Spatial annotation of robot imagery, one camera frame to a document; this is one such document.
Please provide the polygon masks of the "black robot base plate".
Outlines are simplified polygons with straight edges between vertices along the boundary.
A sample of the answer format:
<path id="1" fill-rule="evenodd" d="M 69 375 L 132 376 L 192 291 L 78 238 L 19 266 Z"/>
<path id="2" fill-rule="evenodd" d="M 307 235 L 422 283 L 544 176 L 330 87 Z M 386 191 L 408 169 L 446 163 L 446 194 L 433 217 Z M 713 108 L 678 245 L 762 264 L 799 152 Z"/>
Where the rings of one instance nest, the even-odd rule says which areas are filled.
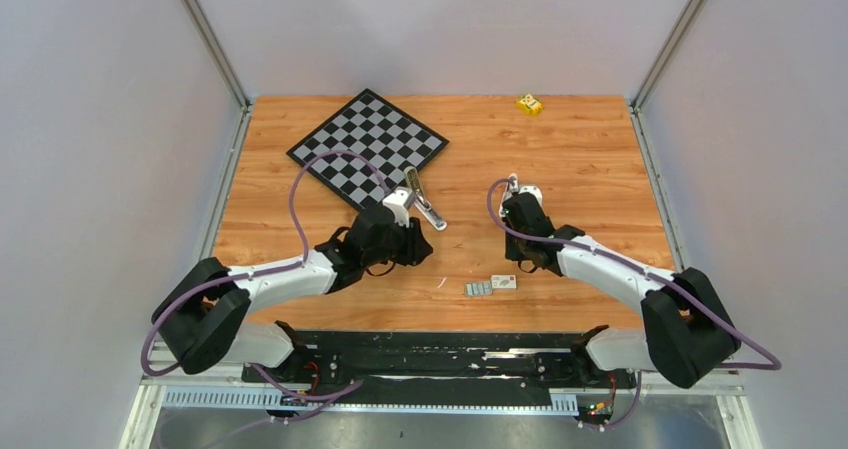
<path id="1" fill-rule="evenodd" d="M 245 382 L 268 379 L 328 395 L 362 385 L 342 402 L 365 405 L 542 407 L 552 390 L 590 390 L 603 399 L 635 387 L 626 370 L 590 373 L 572 350 L 576 333 L 301 330 L 279 366 L 244 368 Z"/>

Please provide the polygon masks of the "white staple box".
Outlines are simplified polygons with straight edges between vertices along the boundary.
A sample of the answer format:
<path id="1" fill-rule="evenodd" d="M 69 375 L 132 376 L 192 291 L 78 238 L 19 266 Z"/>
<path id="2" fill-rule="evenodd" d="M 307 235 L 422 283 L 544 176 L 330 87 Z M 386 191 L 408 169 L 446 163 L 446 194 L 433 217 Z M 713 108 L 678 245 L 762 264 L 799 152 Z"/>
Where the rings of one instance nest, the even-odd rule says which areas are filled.
<path id="1" fill-rule="evenodd" d="M 515 275 L 496 274 L 490 277 L 490 283 L 494 290 L 515 290 L 517 288 L 517 277 Z"/>

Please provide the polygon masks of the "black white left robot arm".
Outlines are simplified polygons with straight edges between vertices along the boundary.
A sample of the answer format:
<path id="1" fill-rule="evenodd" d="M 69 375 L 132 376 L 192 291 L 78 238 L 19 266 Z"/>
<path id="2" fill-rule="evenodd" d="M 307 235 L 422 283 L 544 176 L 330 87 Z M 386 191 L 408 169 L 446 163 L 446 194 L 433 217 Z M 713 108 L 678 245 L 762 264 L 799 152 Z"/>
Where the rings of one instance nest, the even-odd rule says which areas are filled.
<path id="1" fill-rule="evenodd" d="M 151 316 L 152 337 L 188 375 L 219 363 L 258 363 L 283 382 L 298 380 L 306 355 L 277 323 L 249 315 L 294 299 L 338 292 L 375 265 L 417 266 L 433 252 L 421 221 L 407 210 L 372 206 L 301 256 L 255 266 L 200 260 Z"/>

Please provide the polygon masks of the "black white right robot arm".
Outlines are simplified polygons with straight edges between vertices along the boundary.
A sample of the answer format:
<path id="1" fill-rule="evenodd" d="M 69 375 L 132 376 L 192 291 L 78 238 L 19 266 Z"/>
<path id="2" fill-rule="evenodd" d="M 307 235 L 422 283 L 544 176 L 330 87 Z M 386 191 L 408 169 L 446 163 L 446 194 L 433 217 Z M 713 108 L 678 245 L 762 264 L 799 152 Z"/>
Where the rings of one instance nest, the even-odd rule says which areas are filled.
<path id="1" fill-rule="evenodd" d="M 571 372 L 580 384 L 596 386 L 612 371 L 632 369 L 690 388 L 740 349 L 732 320 L 702 271 L 645 265 L 577 227 L 555 227 L 529 191 L 506 192 L 498 213 L 507 228 L 507 259 L 587 283 L 641 317 L 640 329 L 600 325 L 575 340 Z"/>

